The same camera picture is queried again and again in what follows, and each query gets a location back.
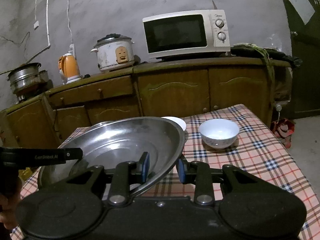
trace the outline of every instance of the rice cooker lid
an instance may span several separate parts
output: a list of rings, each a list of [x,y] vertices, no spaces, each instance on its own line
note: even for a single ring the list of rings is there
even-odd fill
[[[111,43],[118,40],[127,40],[127,39],[131,40],[130,37],[123,36],[121,34],[110,33],[107,36],[97,40],[97,44],[94,46],[94,48],[99,47],[103,44]]]

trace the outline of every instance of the red bag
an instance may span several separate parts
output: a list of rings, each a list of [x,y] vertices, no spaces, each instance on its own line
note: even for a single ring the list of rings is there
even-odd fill
[[[279,122],[271,123],[270,130],[278,140],[289,149],[291,147],[291,135],[294,133],[294,123],[288,119],[281,119]]]

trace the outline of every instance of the microwave window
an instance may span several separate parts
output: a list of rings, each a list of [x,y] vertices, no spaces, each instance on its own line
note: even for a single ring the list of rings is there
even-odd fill
[[[144,22],[148,52],[206,47],[202,15],[186,15]]]

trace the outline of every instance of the microwave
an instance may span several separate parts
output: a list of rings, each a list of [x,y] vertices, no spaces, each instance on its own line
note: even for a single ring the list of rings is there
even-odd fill
[[[143,18],[150,58],[230,51],[224,10],[194,10]]]

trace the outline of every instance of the checkered tablecloth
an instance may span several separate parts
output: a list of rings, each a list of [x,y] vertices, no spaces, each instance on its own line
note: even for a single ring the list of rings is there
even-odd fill
[[[239,125],[238,139],[231,147],[214,150],[203,144],[198,128],[201,123],[213,118],[229,119]],[[294,193],[304,202],[308,211],[307,221],[299,235],[300,239],[320,239],[320,205],[316,194],[294,159],[256,115],[244,105],[236,105],[206,114],[185,117],[184,120],[187,124],[187,140],[183,154],[188,161],[206,162],[210,164],[210,167],[219,169],[222,165],[231,163]],[[88,127],[77,128],[63,144],[87,129]],[[37,176],[38,171],[26,182],[21,191],[22,198],[37,190]],[[222,199],[219,184],[213,184],[213,187],[215,198]],[[194,186],[181,184],[174,168],[144,195],[190,195],[193,197],[193,194]],[[20,229],[16,228],[12,233],[12,239],[22,238]]]

